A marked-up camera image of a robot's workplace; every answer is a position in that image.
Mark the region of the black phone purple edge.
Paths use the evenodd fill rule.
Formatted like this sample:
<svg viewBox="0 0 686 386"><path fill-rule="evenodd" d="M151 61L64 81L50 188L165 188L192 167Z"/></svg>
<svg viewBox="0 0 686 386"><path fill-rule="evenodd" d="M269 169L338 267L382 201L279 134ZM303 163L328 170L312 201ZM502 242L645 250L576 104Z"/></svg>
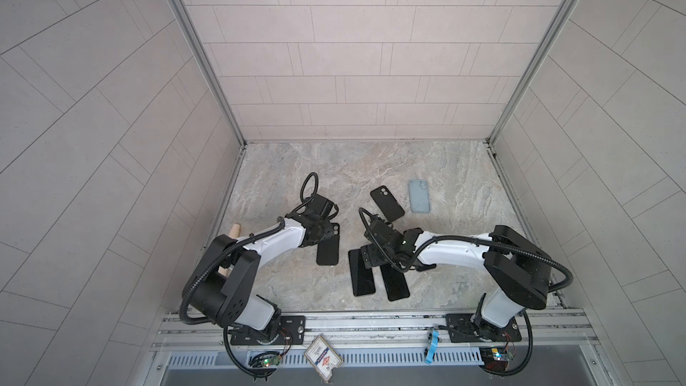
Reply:
<svg viewBox="0 0 686 386"><path fill-rule="evenodd" d="M373 295L376 292L373 271L364 265L361 250L350 250L348 252L348 262L353 295L355 297Z"/></svg>

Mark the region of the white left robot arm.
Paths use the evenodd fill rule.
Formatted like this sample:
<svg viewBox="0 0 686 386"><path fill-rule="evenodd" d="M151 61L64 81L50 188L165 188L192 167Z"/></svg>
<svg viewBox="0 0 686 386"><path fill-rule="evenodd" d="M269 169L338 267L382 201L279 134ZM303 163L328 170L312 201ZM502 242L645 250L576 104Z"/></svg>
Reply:
<svg viewBox="0 0 686 386"><path fill-rule="evenodd" d="M183 288L180 321L222 328L245 326L273 335L280 309L253 293L259 269L293 249L339 239L339 225L332 221L338 212L335 203L313 194L258 234L240 239L225 234L215 237Z"/></svg>

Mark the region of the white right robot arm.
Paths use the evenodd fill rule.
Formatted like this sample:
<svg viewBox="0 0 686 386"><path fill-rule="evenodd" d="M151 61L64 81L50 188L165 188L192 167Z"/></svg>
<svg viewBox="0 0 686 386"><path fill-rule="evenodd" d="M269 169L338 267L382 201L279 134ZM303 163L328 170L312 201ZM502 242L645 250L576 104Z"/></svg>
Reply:
<svg viewBox="0 0 686 386"><path fill-rule="evenodd" d="M552 259L508 226L498 225L489 234L459 236L421 228L399 232L379 216L363 225L370 241L367 247L381 266L406 273L446 264L488 273L498 289L484 297L475 323L504 328L522 310L547 306Z"/></svg>

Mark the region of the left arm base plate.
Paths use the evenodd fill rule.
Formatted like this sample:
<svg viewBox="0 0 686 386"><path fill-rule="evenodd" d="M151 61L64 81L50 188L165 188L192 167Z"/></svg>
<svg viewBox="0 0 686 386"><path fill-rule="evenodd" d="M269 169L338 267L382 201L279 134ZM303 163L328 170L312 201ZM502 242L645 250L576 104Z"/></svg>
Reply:
<svg viewBox="0 0 686 386"><path fill-rule="evenodd" d="M304 342L305 316L280 316L273 319L263 330L247 325L237 325L230 333L232 346L301 345Z"/></svg>

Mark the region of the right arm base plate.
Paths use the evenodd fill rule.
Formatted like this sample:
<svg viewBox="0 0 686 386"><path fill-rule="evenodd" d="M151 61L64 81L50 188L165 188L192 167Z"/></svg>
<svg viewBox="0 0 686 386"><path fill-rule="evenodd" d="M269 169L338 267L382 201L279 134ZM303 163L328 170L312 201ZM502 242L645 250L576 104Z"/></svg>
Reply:
<svg viewBox="0 0 686 386"><path fill-rule="evenodd" d="M522 340L516 318L511 318L506 327L499 328L485 321L475 323L469 314L446 315L446 328L453 343L482 343Z"/></svg>

